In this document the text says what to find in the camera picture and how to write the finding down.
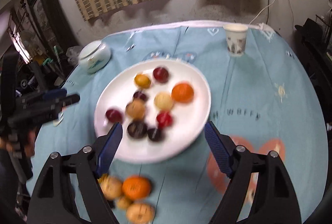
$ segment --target yellow fruit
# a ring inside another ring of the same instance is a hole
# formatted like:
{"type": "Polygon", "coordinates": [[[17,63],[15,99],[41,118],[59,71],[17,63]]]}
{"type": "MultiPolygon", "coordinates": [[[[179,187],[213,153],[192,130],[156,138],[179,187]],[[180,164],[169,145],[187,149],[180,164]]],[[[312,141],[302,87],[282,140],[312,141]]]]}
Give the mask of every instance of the yellow fruit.
{"type": "Polygon", "coordinates": [[[134,203],[128,207],[126,217],[134,224],[146,224],[153,220],[155,209],[144,203],[134,203]]]}
{"type": "Polygon", "coordinates": [[[108,174],[103,174],[99,179],[98,179],[98,183],[101,184],[105,178],[107,178],[108,174]]]}
{"type": "Polygon", "coordinates": [[[127,210],[128,207],[132,204],[132,201],[126,197],[126,196],[122,196],[120,197],[116,202],[115,205],[117,208],[121,209],[121,210],[127,210]]]}
{"type": "Polygon", "coordinates": [[[128,103],[126,114],[132,119],[142,120],[145,115],[145,102],[141,99],[134,99],[132,102],[128,103]]]}
{"type": "Polygon", "coordinates": [[[174,101],[170,93],[160,92],[154,98],[154,105],[162,111],[170,111],[174,105],[174,101]]]}
{"type": "Polygon", "coordinates": [[[114,200],[122,196],[122,182],[113,176],[108,176],[100,184],[100,188],[107,200],[114,200]]]}
{"type": "Polygon", "coordinates": [[[149,78],[147,75],[145,75],[145,74],[137,74],[137,75],[135,76],[134,81],[135,81],[135,84],[136,84],[138,87],[140,87],[140,88],[144,88],[144,89],[149,88],[150,85],[151,85],[151,80],[150,80],[150,78],[149,78]]]}

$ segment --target plastic bag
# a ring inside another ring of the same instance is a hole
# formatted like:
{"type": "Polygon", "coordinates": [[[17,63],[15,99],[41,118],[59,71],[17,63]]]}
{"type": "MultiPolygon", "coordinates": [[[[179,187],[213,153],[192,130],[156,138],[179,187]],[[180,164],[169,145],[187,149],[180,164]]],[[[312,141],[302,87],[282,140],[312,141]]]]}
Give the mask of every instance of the plastic bag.
{"type": "Polygon", "coordinates": [[[73,66],[78,65],[78,56],[82,49],[83,49],[82,46],[73,46],[68,48],[66,56],[68,57],[68,63],[70,65],[73,66]]]}

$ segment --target paper cup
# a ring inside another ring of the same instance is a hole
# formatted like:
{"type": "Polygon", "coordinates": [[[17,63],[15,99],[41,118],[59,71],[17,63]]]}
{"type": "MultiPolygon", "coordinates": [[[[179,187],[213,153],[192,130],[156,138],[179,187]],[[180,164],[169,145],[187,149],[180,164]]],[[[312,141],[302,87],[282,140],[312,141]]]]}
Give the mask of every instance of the paper cup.
{"type": "Polygon", "coordinates": [[[248,26],[243,24],[224,25],[228,51],[231,56],[241,56],[246,48],[248,26]]]}

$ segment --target white ceramic jar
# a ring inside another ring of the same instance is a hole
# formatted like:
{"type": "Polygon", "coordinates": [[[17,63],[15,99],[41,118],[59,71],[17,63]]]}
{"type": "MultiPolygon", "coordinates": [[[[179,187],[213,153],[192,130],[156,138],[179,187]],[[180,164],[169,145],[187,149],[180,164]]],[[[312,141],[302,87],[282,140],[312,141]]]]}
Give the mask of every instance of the white ceramic jar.
{"type": "Polygon", "coordinates": [[[95,40],[82,49],[78,56],[78,62],[87,73],[95,73],[104,67],[110,58],[110,48],[101,40],[95,40]]]}

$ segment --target blurred fruit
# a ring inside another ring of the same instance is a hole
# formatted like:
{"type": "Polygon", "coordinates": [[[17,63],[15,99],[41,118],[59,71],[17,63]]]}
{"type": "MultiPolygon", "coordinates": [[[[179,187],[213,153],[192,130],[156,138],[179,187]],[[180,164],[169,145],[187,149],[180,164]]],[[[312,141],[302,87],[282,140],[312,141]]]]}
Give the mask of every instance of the blurred fruit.
{"type": "Polygon", "coordinates": [[[150,78],[145,75],[145,74],[137,74],[135,76],[135,84],[138,86],[138,87],[141,87],[141,88],[144,88],[144,89],[147,89],[150,87],[151,85],[151,80],[150,78]]]}
{"type": "Polygon", "coordinates": [[[181,103],[189,103],[194,98],[194,89],[188,83],[175,85],[172,90],[173,100],[181,103]]]}
{"type": "Polygon", "coordinates": [[[122,123],[123,121],[123,116],[122,113],[119,110],[116,109],[109,109],[106,111],[105,113],[108,121],[110,121],[111,123],[122,123]]]}
{"type": "Polygon", "coordinates": [[[145,115],[145,102],[141,99],[134,99],[127,105],[126,114],[132,119],[143,119],[145,115]]]}
{"type": "Polygon", "coordinates": [[[127,132],[134,139],[141,139],[146,136],[147,125],[143,121],[135,120],[127,127],[127,132]]]}
{"type": "Polygon", "coordinates": [[[154,105],[160,110],[170,111],[174,101],[168,92],[160,92],[154,98],[154,105]]]}
{"type": "Polygon", "coordinates": [[[122,182],[116,177],[106,177],[100,184],[100,188],[107,200],[114,200],[122,196],[122,182]]]}
{"type": "Polygon", "coordinates": [[[134,175],[123,182],[122,191],[129,199],[139,200],[150,194],[151,183],[147,178],[134,175]]]}
{"type": "Polygon", "coordinates": [[[153,70],[153,77],[156,79],[156,81],[162,84],[167,83],[169,78],[168,70],[163,67],[157,67],[153,70]]]}
{"type": "Polygon", "coordinates": [[[127,210],[128,207],[132,204],[132,201],[126,197],[122,196],[120,197],[116,202],[115,205],[117,208],[122,209],[122,210],[127,210]]]}
{"type": "Polygon", "coordinates": [[[173,124],[173,118],[167,111],[160,112],[157,115],[156,120],[158,122],[158,128],[166,128],[173,124]]]}
{"type": "Polygon", "coordinates": [[[134,203],[128,207],[127,219],[134,224],[146,224],[153,220],[155,209],[144,203],[134,203]]]}
{"type": "Polygon", "coordinates": [[[108,177],[108,174],[103,174],[99,179],[98,179],[98,183],[101,184],[102,181],[104,181],[105,178],[108,177]]]}
{"type": "Polygon", "coordinates": [[[142,91],[136,91],[132,96],[134,99],[141,99],[143,101],[147,101],[148,97],[142,91]]]}
{"type": "Polygon", "coordinates": [[[152,142],[160,142],[163,139],[162,131],[158,128],[148,129],[147,135],[152,142]]]}

